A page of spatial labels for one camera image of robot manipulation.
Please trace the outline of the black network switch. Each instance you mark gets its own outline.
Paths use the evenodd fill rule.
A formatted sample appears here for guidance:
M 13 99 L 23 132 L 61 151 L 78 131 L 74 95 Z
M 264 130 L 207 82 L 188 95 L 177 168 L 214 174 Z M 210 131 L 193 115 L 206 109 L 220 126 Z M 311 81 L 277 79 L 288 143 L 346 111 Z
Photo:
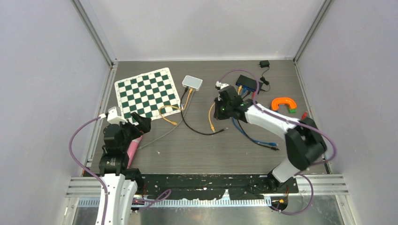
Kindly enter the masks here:
M 244 75 L 240 75 L 236 81 L 236 86 L 246 88 L 247 90 L 254 92 L 257 90 L 256 80 L 249 78 Z

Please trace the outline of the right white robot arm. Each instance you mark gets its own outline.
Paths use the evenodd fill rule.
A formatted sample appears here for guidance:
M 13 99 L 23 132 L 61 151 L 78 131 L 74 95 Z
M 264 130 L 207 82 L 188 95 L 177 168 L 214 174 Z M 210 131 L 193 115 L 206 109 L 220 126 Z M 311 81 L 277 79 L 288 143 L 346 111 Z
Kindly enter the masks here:
M 285 140 L 287 157 L 267 174 L 273 192 L 281 192 L 287 180 L 306 170 L 327 150 L 314 120 L 291 118 L 263 107 L 251 99 L 243 100 L 231 85 L 217 82 L 219 95 L 215 98 L 214 118 L 257 125 Z

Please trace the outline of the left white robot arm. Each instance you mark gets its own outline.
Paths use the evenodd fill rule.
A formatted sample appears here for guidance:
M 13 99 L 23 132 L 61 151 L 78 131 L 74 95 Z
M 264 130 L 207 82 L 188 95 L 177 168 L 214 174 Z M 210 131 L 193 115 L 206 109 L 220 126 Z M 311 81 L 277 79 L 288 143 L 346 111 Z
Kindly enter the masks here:
M 134 194 L 144 188 L 138 169 L 130 169 L 135 154 L 132 144 L 151 130 L 151 118 L 131 113 L 134 122 L 125 119 L 114 107 L 99 116 L 106 119 L 103 154 L 99 163 L 98 181 L 101 185 L 99 225 L 123 225 L 129 216 Z

